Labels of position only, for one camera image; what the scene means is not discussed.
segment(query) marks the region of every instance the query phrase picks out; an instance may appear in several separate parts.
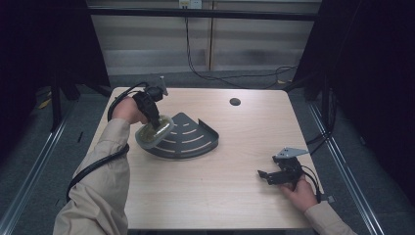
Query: wooden table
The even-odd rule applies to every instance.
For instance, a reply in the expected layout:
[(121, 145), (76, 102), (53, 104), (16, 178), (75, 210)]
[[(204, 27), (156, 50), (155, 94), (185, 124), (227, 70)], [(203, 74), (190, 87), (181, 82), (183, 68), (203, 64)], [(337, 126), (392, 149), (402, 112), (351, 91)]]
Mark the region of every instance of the wooden table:
[[(110, 102), (127, 87), (115, 89)], [(131, 126), (131, 182), (125, 212), (130, 229), (295, 229), (305, 217), (257, 170), (277, 171), (284, 147), (307, 149), (287, 93), (275, 90), (169, 88), (161, 115), (182, 112), (219, 134), (218, 146), (192, 160), (168, 161), (141, 149)], [(233, 106), (230, 99), (241, 105)], [(91, 148), (107, 124), (107, 111)], [(310, 155), (299, 157), (314, 171)]]

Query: gray curved tray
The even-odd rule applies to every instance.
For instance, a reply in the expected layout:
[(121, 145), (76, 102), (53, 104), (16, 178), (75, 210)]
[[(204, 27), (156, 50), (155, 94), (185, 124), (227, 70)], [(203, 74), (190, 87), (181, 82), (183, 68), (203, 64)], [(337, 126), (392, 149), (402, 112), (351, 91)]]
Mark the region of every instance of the gray curved tray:
[(174, 128), (171, 132), (147, 152), (161, 158), (183, 160), (203, 155), (218, 145), (219, 134), (200, 119), (197, 124), (184, 113), (172, 119)]

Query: hand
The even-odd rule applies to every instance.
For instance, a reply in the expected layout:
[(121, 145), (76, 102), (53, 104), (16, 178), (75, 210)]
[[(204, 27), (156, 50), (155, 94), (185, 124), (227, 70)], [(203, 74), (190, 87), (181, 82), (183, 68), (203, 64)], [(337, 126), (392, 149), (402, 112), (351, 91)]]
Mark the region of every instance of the hand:
[(113, 111), (113, 118), (122, 118), (128, 121), (130, 124), (141, 123), (146, 124), (148, 122), (147, 118), (140, 112), (137, 108), (137, 104), (134, 99), (127, 96), (119, 104), (115, 106)]
[(297, 183), (297, 187), (294, 191), (292, 189), (292, 185), (280, 184), (278, 187), (291, 201), (291, 203), (301, 212), (305, 212), (312, 206), (317, 205), (317, 200), (315, 198), (311, 184), (305, 181), (304, 174), (300, 177), (299, 182)]

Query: black cable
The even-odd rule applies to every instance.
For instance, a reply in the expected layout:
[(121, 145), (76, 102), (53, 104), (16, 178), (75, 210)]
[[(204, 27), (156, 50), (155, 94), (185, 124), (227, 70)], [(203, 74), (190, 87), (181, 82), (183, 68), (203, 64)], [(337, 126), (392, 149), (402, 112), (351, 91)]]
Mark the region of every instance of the black cable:
[(320, 133), (316, 137), (314, 137), (313, 139), (308, 140), (306, 142), (307, 145), (314, 144), (314, 143), (318, 142), (320, 139), (322, 139), (323, 137), (324, 137), (325, 140), (327, 140), (332, 135), (332, 133), (335, 129), (336, 116), (337, 116), (337, 106), (338, 106), (338, 101), (337, 101), (336, 95), (333, 92), (333, 90), (331, 91), (331, 94), (330, 94), (330, 104), (331, 105), (330, 105), (330, 113), (329, 113), (329, 126), (327, 126), (324, 133)]
[(320, 191), (320, 185), (317, 182), (317, 176), (315, 175), (314, 171), (312, 171), (310, 168), (306, 167), (308, 170), (310, 170), (312, 172), (312, 174), (314, 175), (315, 179), (307, 172), (302, 171), (309, 179), (311, 179), (312, 183), (314, 184), (315, 187), (315, 198), (317, 200), (317, 203), (321, 203), (321, 191)]
[(189, 65), (190, 70), (196, 76), (198, 76), (199, 78), (202, 78), (202, 79), (205, 79), (205, 80), (220, 80), (220, 81), (225, 82), (225, 83), (227, 83), (229, 85), (236, 86), (236, 87), (239, 87), (239, 88), (242, 88), (242, 89), (251, 89), (250, 87), (244, 87), (244, 86), (241, 86), (241, 85), (238, 85), (238, 84), (229, 82), (229, 81), (227, 81), (225, 79), (240, 78), (240, 77), (266, 77), (266, 76), (273, 76), (273, 75), (275, 75), (276, 76), (276, 80), (272, 84), (270, 84), (268, 86), (265, 86), (265, 87), (262, 87), (262, 88), (256, 88), (256, 89), (268, 89), (268, 88), (274, 86), (275, 84), (277, 84), (277, 82), (278, 82), (278, 74), (281, 74), (281, 73), (286, 72), (286, 71), (290, 71), (290, 70), (295, 69), (295, 68), (298, 67), (298, 66), (292, 66), (292, 67), (284, 66), (284, 67), (280, 67), (280, 68), (276, 69), (275, 72), (268, 73), (268, 74), (251, 74), (251, 75), (245, 74), (245, 75), (232, 75), (232, 76), (223, 76), (223, 77), (216, 77), (216, 76), (210, 76), (210, 75), (202, 75), (202, 74), (198, 73), (195, 70), (195, 68), (193, 66), (193, 62), (192, 62), (192, 56), (191, 56), (191, 50), (190, 50), (190, 40), (189, 40), (189, 20), (188, 20), (188, 18), (185, 18), (185, 24), (186, 24), (186, 51), (187, 51), (188, 65)]
[(291, 83), (290, 85), (284, 87), (282, 90), (289, 93), (290, 91), (298, 88), (298, 87), (302, 87), (305, 86), (310, 79), (312, 79), (315, 75), (317, 75), (319, 72), (315, 71), (315, 72), (311, 72), (308, 75), (302, 77), (301, 79), (296, 79), (296, 81), (293, 81), (293, 83)]
[(313, 151), (310, 152), (310, 155), (312, 156), (324, 144), (324, 142), (326, 142), (326, 140), (327, 140), (327, 138), (325, 138), (323, 141), (321, 141), (321, 143), (318, 144), (318, 146)]
[[(140, 86), (140, 85), (146, 85), (149, 86), (149, 84), (147, 82), (140, 82), (134, 86), (131, 86), (130, 88), (128, 88), (127, 90), (125, 90), (124, 92), (122, 92), (119, 96), (115, 97), (115, 100), (110, 104), (110, 107), (108, 108), (108, 114), (107, 114), (107, 119), (108, 121), (110, 121), (113, 117), (113, 112), (114, 109), (116, 107), (116, 105), (119, 104), (119, 102), (121, 102), (128, 94), (133, 93), (134, 91), (132, 91), (134, 88)], [(111, 154), (109, 156), (106, 156), (100, 160), (98, 160), (97, 162), (87, 166), (85, 169), (83, 169), (79, 174), (77, 174), (72, 181), (69, 184), (69, 187), (67, 189), (67, 202), (70, 201), (70, 197), (69, 197), (69, 192), (70, 189), (76, 185), (80, 180), (82, 180), (86, 175), (88, 175), (89, 173), (91, 173), (92, 171), (94, 171), (95, 169), (101, 167), (102, 165), (105, 165), (109, 162), (112, 162), (120, 157), (122, 157), (123, 155), (127, 154), (129, 150), (129, 145), (125, 144), (125, 146), (119, 150), (118, 152)]]
[(76, 175), (76, 177), (74, 177), (72, 179), (72, 181), (69, 184), (68, 190), (67, 190), (67, 203), (70, 201), (70, 197), (69, 197), (69, 191), (70, 189), (77, 184), (80, 180), (82, 180), (86, 175), (88, 175), (90, 172), (94, 171), (95, 169), (101, 167), (102, 165), (105, 165), (111, 161), (116, 160), (119, 157), (122, 157), (123, 155), (125, 155), (126, 153), (128, 153), (129, 151), (129, 145), (125, 144), (125, 146), (118, 152), (111, 154), (107, 157), (104, 157), (103, 159), (98, 160), (97, 162), (87, 166), (85, 169), (83, 169), (79, 174)]
[(115, 100), (113, 100), (113, 102), (110, 104), (110, 107), (108, 108), (108, 113), (107, 113), (107, 120), (110, 121), (111, 118), (113, 117), (113, 111), (116, 107), (116, 105), (119, 104), (119, 102), (122, 101), (122, 99), (124, 99), (128, 94), (130, 94), (132, 92), (132, 90), (140, 85), (146, 85), (149, 86), (149, 83), (143, 81), (140, 82), (134, 86), (131, 86), (130, 88), (128, 88), (126, 91), (122, 92), (118, 97), (115, 97)]

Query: gray carpet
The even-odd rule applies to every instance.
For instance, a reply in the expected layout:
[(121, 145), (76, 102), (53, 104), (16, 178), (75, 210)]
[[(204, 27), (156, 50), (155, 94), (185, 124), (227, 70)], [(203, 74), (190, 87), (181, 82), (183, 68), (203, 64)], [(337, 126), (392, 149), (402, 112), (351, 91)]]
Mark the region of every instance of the gray carpet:
[[(228, 76), (257, 74), (257, 71), (223, 71), (204, 74)], [(167, 87), (237, 88), (220, 80), (198, 78), (190, 72), (165, 73), (163, 75)], [(111, 77), (111, 83), (112, 87), (131, 86), (142, 80), (152, 82), (159, 76), (160, 74), (114, 76)], [(284, 84), (274, 84), (275, 79), (276, 76), (253, 76), (228, 78), (226, 81), (255, 89), (268, 86), (270, 86), (269, 89), (280, 89), (285, 86)], [(108, 103), (108, 98), (96, 94), (88, 88), (79, 87), (79, 89), (82, 95), (69, 117), (66, 129), (42, 172), (13, 234), (50, 234), (52, 232), (54, 218), (65, 201), (65, 193), (71, 176), (86, 154)], [(293, 90), (289, 96), (305, 140), (312, 139), (319, 134), (319, 130), (311, 115), (308, 103), (302, 97), (302, 90)], [(47, 139), (52, 123), (50, 107), (40, 111), (33, 110), (30, 119), (31, 123), (26, 126), (21, 143), (10, 154), (7, 162), (1, 166), (0, 212), (2, 214), (13, 201), (19, 186), (37, 158), (42, 143)], [(361, 144), (358, 133), (342, 112), (338, 113), (334, 137), (370, 205), (380, 219), (386, 234), (413, 234), (415, 231), (414, 209), (408, 204), (396, 184), (379, 167), (373, 153)], [(317, 144), (310, 145), (309, 149), (313, 150)], [(325, 196), (331, 196), (335, 199), (335, 202), (332, 203), (333, 208), (358, 234), (370, 234), (328, 148), (323, 145), (312, 157), (325, 189)], [(235, 234), (265, 235), (271, 233), (280, 234), (276, 231), (237, 231)], [(285, 234), (313, 233), (311, 230), (306, 230), (287, 231)]]

